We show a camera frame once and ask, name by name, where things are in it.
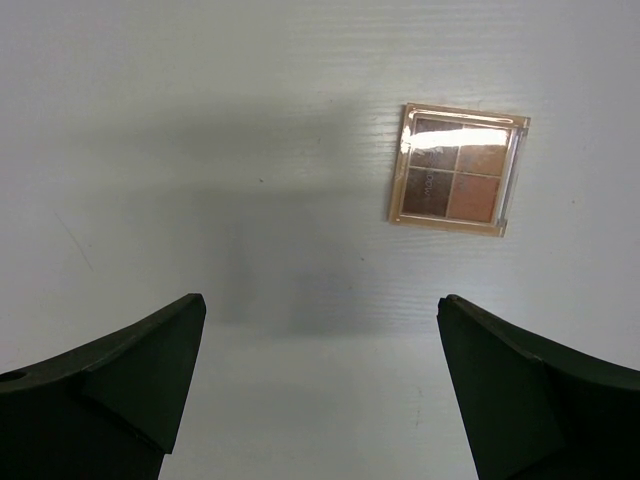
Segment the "four-pan brown eyeshadow palette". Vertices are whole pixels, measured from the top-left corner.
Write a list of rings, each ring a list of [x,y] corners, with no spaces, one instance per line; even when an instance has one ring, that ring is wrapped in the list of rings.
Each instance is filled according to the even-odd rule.
[[[389,222],[502,237],[529,127],[525,116],[407,104]]]

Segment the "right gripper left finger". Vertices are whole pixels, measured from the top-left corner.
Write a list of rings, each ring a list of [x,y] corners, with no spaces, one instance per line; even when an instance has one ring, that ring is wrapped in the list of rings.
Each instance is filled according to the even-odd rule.
[[[191,293],[1,376],[4,479],[156,479],[172,453],[206,316]]]

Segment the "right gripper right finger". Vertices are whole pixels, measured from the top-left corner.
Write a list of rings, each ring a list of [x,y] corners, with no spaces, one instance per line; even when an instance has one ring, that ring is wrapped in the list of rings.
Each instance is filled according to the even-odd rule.
[[[479,478],[638,478],[638,371],[457,295],[437,324]]]

